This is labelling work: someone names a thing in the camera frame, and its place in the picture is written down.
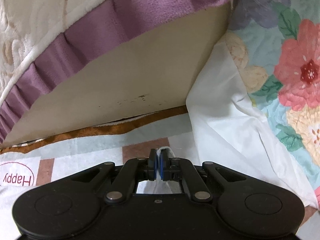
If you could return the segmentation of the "light grey abc t-shirt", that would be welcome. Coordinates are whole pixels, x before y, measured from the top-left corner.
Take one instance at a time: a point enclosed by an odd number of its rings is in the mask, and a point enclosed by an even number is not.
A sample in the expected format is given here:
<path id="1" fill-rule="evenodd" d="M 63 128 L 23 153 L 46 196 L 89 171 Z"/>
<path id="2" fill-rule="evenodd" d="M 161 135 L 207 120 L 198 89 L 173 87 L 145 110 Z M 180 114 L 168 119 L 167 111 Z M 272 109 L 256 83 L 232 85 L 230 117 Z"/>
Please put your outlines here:
<path id="1" fill-rule="evenodd" d="M 137 194 L 177 194 L 181 192 L 178 182 L 161 180 L 159 171 L 156 180 L 139 182 L 136 191 Z"/>

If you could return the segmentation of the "colourful floral quilt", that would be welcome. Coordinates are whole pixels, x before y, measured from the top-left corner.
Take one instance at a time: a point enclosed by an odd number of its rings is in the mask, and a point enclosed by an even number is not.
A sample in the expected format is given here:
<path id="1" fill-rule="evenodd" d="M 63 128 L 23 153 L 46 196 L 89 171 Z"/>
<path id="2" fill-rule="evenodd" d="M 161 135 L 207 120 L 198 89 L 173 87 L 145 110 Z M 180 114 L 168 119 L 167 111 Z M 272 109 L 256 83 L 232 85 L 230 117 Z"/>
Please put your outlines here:
<path id="1" fill-rule="evenodd" d="M 200 162 L 319 208 L 319 0 L 234 0 L 187 109 Z"/>

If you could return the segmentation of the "white red bear quilt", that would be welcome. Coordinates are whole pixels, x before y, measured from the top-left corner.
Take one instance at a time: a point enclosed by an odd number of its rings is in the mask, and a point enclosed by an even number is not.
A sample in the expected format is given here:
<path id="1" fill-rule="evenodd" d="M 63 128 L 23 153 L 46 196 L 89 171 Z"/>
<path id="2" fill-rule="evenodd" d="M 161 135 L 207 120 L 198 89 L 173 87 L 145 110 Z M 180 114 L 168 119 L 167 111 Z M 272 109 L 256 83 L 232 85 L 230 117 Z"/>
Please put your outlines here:
<path id="1" fill-rule="evenodd" d="M 1 140 L 42 95 L 159 25 L 230 0 L 1 0 Z"/>

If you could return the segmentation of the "checkered bed sheet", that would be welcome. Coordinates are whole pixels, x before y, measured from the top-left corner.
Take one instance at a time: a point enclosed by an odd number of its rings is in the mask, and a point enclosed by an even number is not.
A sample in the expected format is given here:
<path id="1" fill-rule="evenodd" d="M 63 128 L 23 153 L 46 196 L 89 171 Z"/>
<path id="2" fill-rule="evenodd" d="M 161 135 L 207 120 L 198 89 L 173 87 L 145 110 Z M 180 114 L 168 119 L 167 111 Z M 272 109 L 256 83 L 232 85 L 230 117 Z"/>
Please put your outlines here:
<path id="1" fill-rule="evenodd" d="M 12 218 L 14 201 L 25 191 L 75 172 L 112 161 L 117 165 L 148 156 L 152 148 L 168 146 L 174 156 L 199 165 L 189 115 L 177 107 L 110 124 L 58 134 L 1 149 L 1 177 L 31 178 L 25 184 L 1 180 L 1 239 L 17 239 Z"/>

